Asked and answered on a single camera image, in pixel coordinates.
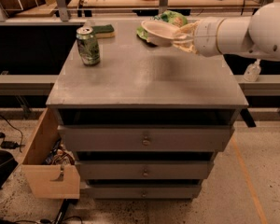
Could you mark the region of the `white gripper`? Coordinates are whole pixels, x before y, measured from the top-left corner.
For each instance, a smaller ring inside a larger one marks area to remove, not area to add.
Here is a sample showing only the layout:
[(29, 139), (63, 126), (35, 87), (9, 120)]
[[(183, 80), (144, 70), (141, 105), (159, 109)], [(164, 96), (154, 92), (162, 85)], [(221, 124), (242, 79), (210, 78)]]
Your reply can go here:
[(176, 40), (173, 45), (188, 53), (199, 53), (204, 57), (221, 55), (222, 52), (218, 45), (218, 30), (222, 17), (207, 17), (205, 19), (188, 23), (180, 27), (174, 34), (174, 38), (186, 39)]

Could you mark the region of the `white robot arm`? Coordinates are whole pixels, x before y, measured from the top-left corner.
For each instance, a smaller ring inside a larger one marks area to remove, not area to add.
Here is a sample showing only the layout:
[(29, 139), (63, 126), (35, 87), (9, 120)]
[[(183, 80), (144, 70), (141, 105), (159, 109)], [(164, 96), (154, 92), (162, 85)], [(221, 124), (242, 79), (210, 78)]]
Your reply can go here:
[(232, 54), (280, 62), (280, 2), (251, 16), (207, 17), (180, 28), (174, 44), (204, 57)]

